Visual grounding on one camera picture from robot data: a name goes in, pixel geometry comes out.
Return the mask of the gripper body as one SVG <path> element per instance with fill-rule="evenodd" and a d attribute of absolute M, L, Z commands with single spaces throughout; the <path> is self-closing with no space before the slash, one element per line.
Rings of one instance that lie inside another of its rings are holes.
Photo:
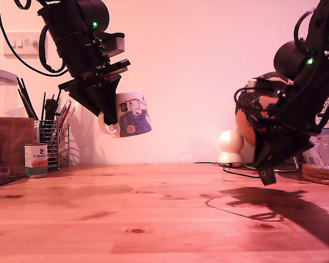
<path fill-rule="evenodd" d="M 59 84 L 59 89 L 69 91 L 75 84 L 86 87 L 100 78 L 112 79 L 127 71 L 131 64 L 124 59 L 115 63 L 110 58 L 124 52 L 124 33 L 106 32 L 55 32 L 55 45 L 72 80 Z"/>

